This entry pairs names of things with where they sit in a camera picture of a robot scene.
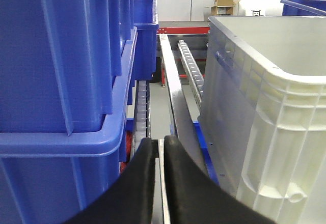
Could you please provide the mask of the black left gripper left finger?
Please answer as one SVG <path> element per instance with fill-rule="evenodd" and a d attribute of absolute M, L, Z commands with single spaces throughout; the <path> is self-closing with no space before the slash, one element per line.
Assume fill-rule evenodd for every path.
<path fill-rule="evenodd" d="M 65 223 L 151 223 L 155 185 L 155 144 L 147 137 L 117 181 Z"/>

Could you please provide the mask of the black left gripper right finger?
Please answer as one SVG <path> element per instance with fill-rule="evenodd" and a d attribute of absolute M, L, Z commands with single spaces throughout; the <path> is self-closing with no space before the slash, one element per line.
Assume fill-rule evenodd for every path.
<path fill-rule="evenodd" d="M 215 184 L 176 136 L 164 138 L 164 161 L 171 223 L 273 223 Z"/>

